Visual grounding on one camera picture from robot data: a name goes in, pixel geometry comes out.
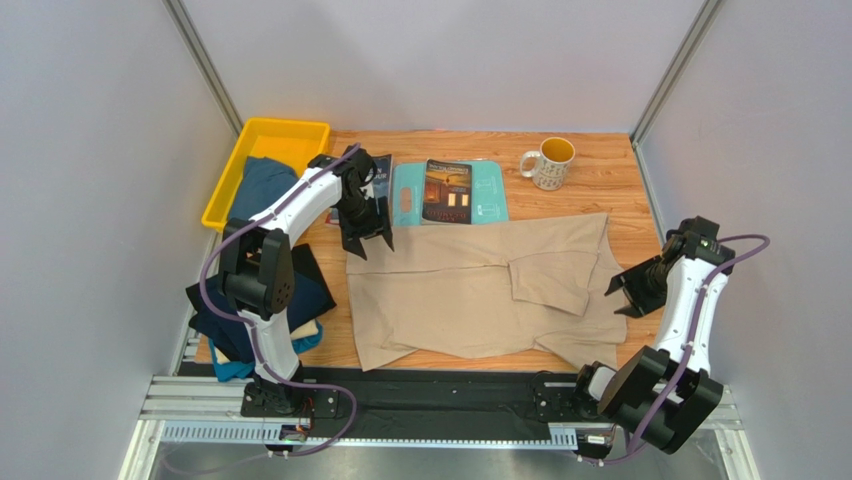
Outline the beige t shirt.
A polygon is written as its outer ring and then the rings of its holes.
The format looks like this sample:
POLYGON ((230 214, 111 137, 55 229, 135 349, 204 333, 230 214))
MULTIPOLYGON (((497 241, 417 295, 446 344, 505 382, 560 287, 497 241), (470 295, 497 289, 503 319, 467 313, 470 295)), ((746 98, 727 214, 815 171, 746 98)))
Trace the beige t shirt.
POLYGON ((527 350, 613 363, 627 336, 603 213, 401 227, 346 265, 354 342, 369 371, 416 351, 465 359, 527 350))

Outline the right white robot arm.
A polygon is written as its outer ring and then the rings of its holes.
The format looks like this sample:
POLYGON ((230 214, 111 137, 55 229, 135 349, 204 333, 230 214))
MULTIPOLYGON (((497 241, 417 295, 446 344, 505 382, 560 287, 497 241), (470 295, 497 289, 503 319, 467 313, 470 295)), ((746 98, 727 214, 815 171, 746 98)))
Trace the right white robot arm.
POLYGON ((608 294, 627 300, 617 314, 663 312, 654 343, 620 369, 601 362, 580 370, 571 397, 576 414, 605 418, 634 438, 673 454, 719 405, 723 387, 710 377, 709 336, 735 252, 718 224, 697 216, 666 234, 659 255, 613 276, 608 294))

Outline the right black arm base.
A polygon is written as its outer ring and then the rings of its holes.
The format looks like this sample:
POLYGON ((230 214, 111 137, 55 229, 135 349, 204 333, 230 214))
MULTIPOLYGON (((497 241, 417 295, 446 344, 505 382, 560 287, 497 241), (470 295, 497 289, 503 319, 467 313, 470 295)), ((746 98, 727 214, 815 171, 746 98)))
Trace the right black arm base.
POLYGON ((608 394, 616 371, 607 365, 584 366, 577 373, 536 373, 529 381, 537 418, 544 422, 603 423, 624 409, 641 404, 639 391, 616 382, 608 394))

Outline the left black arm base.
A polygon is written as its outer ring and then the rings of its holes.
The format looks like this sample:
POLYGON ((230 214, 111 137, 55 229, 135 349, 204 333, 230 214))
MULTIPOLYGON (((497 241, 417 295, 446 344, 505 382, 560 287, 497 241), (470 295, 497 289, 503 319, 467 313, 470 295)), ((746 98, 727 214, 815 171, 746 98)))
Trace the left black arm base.
POLYGON ((337 418, 339 392, 294 388, 263 379, 249 382, 243 391, 240 414, 247 418, 337 418))

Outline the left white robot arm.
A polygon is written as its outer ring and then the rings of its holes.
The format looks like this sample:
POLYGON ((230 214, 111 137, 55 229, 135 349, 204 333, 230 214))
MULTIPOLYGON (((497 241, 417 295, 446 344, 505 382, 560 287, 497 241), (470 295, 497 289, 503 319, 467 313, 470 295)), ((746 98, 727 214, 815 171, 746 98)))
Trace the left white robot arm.
POLYGON ((261 379, 291 386, 301 367, 286 319, 295 291, 292 249, 315 219, 336 209, 341 246, 360 258, 367 256, 366 239, 394 245, 387 198, 366 193, 375 173, 374 157, 359 144, 340 157, 321 154, 270 207, 227 222, 215 252, 220 291, 234 311, 229 320, 248 332, 261 379))

